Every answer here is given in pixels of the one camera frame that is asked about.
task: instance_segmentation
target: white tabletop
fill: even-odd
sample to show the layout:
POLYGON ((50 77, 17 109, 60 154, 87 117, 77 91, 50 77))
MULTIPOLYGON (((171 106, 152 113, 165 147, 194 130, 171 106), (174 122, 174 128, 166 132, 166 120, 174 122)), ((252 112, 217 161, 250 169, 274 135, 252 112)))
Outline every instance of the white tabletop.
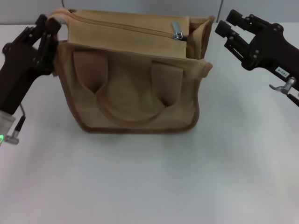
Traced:
MULTIPOLYGON (((299 48, 299 24, 282 25, 299 48)), ((184 134, 87 134, 59 79, 38 78, 19 145, 0 148, 0 223, 299 223, 299 108, 268 87, 283 84, 273 74, 244 70, 215 27, 199 122, 184 134)), ((23 29, 0 26, 0 46, 23 29)))

